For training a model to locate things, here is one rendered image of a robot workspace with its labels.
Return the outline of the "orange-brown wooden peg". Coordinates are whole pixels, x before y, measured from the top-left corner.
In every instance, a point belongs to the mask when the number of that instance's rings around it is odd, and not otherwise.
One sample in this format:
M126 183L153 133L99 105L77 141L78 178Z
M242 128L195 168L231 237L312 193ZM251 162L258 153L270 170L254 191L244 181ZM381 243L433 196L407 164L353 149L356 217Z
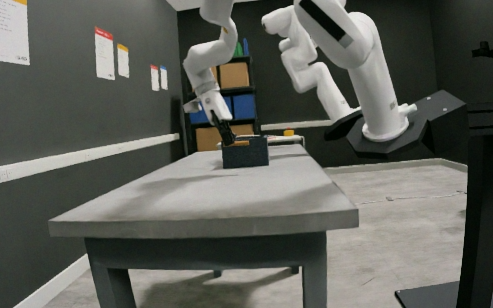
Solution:
M235 141L235 143L229 146L243 146L243 145L249 145L249 141ZM227 147L225 146L224 142L223 142L223 147Z

